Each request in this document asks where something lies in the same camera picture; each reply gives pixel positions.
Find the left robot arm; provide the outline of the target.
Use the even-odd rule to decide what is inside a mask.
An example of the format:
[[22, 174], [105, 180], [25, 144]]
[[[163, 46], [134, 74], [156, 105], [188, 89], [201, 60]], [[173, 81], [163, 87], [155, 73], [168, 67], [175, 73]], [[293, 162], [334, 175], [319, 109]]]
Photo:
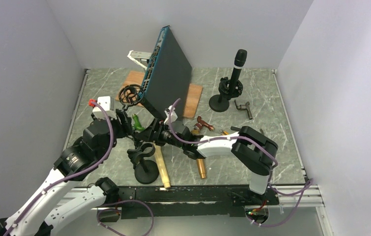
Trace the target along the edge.
[[118, 187], [108, 177], [58, 206], [61, 199], [98, 168], [116, 146], [131, 136], [131, 118], [125, 111], [93, 108], [93, 122], [65, 149], [36, 192], [13, 215], [0, 218], [0, 236], [55, 236], [64, 226], [93, 207], [113, 206]]

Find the dark gold microphone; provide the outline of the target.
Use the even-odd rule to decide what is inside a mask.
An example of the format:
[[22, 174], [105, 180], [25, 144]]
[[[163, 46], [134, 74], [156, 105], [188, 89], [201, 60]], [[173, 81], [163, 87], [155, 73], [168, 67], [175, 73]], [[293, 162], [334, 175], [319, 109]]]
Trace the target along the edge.
[[[193, 135], [198, 135], [200, 133], [200, 131], [197, 130], [197, 129], [194, 129], [194, 130], [191, 131], [191, 133]], [[207, 174], [206, 174], [206, 167], [205, 167], [204, 159], [196, 159], [196, 163], [197, 163], [197, 168], [198, 168], [200, 178], [201, 179], [206, 179]]]

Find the black round-base mic stand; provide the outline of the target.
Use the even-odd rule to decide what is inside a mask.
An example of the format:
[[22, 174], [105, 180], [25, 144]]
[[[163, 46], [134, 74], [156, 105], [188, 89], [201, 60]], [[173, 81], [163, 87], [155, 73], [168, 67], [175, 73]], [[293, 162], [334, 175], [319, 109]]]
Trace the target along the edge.
[[133, 164], [135, 179], [141, 184], [151, 184], [159, 176], [155, 161], [146, 159], [155, 153], [153, 143], [142, 143], [136, 149], [128, 149], [128, 157]]

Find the black tripod shock-mount stand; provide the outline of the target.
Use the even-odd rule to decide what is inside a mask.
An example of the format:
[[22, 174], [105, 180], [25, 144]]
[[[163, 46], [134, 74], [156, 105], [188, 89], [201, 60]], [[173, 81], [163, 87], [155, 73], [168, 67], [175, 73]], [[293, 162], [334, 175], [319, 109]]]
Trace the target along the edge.
[[[144, 90], [140, 85], [130, 84], [125, 86], [118, 94], [119, 102], [122, 105], [121, 110], [127, 112], [130, 107], [137, 106], [141, 104], [143, 100]], [[135, 138], [135, 130], [133, 130], [133, 136], [128, 136], [128, 138], [134, 143], [134, 146], [137, 148], [142, 141]]]

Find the light gold microphone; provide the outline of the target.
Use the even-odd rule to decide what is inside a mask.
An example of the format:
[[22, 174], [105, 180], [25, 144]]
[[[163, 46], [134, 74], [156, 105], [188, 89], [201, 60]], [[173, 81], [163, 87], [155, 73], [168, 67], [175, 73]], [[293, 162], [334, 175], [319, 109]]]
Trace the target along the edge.
[[171, 188], [171, 183], [170, 183], [170, 178], [169, 178], [168, 171], [165, 165], [165, 161], [162, 155], [161, 147], [158, 145], [155, 145], [154, 147], [155, 147], [155, 154], [154, 154], [155, 160], [156, 160], [156, 164], [159, 170], [159, 175], [162, 180], [162, 184], [165, 189], [169, 189]]

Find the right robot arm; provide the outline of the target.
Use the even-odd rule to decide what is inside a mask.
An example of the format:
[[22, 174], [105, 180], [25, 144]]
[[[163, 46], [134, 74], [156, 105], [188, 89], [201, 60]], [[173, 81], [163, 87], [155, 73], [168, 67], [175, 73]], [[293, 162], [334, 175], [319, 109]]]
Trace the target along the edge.
[[141, 132], [134, 132], [134, 138], [159, 146], [166, 144], [182, 149], [191, 159], [205, 159], [211, 156], [235, 156], [251, 171], [248, 199], [260, 204], [266, 199], [272, 170], [277, 166], [278, 144], [249, 126], [237, 128], [234, 133], [223, 136], [193, 135], [180, 121], [164, 124], [154, 120]]

